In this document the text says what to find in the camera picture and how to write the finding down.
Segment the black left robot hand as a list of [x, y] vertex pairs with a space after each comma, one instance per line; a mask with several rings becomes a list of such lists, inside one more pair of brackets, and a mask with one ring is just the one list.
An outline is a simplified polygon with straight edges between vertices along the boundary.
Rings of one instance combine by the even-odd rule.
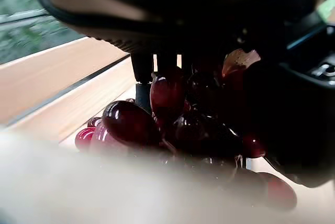
[[131, 54], [146, 81], [150, 54], [184, 72], [208, 66], [225, 91], [195, 91], [240, 135], [256, 135], [288, 179], [317, 187], [334, 178], [334, 25], [325, 0], [38, 0], [70, 28]]

